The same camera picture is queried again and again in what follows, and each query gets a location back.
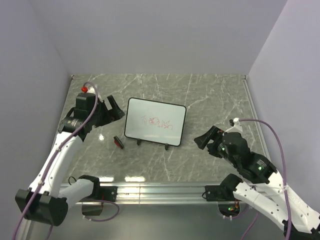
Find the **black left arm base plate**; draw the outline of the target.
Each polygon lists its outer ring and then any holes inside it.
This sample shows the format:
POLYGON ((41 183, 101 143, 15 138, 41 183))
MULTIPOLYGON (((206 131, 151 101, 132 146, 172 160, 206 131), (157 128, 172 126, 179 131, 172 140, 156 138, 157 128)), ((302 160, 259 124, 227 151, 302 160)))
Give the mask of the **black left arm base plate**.
POLYGON ((101 186, 98 193, 98 200, 115 202, 117 199, 117 186, 101 186))

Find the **small black-framed whiteboard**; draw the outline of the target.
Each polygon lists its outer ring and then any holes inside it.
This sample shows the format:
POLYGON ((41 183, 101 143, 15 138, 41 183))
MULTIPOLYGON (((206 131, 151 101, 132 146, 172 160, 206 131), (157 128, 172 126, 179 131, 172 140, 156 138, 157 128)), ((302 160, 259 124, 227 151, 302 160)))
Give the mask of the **small black-framed whiteboard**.
POLYGON ((124 136, 178 147, 186 113, 184 105, 131 97, 127 103, 124 136))

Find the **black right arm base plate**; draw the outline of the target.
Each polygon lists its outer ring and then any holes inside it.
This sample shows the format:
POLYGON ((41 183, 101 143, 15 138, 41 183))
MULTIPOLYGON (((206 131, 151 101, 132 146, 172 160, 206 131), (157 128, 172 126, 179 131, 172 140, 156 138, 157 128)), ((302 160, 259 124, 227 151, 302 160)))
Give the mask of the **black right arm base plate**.
POLYGON ((207 202, 220 202, 226 200, 222 188, 219 185, 206 185, 202 198, 207 202))

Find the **red and black eraser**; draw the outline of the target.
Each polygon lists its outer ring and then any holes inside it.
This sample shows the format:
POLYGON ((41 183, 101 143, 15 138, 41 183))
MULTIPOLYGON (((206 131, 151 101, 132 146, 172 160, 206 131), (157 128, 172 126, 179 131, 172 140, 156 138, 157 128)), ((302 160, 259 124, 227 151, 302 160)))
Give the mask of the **red and black eraser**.
POLYGON ((122 141, 120 140, 120 138, 119 138, 118 136, 114 136, 113 139, 114 139, 114 143, 115 143, 120 149, 123 150, 123 149, 125 148, 124 144, 122 143, 122 141))

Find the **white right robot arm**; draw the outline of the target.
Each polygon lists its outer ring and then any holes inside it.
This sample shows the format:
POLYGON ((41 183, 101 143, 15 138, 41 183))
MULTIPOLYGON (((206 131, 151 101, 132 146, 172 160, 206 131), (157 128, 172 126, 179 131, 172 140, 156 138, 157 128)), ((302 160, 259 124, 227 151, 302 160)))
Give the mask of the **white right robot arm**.
POLYGON ((241 128, 233 126, 223 131, 212 126, 194 142, 210 155, 225 159, 238 172, 230 173, 220 183, 220 193, 226 200, 240 200, 269 218, 287 240, 318 240, 320 214, 308 206, 265 156, 250 150, 241 135, 241 128))

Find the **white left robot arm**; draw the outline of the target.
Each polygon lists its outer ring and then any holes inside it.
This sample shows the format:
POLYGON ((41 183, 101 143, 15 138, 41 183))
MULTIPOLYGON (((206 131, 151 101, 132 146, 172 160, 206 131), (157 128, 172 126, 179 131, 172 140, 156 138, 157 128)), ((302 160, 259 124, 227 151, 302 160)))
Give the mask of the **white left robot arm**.
POLYGON ((81 92, 76 96, 75 107, 60 122, 55 143, 41 171, 27 190, 20 189, 15 195, 25 219, 59 226, 77 202, 85 198, 101 200, 105 196, 95 176, 82 175, 67 188, 60 187, 74 155, 92 128, 125 116, 112 95, 107 100, 110 109, 94 93, 81 92))

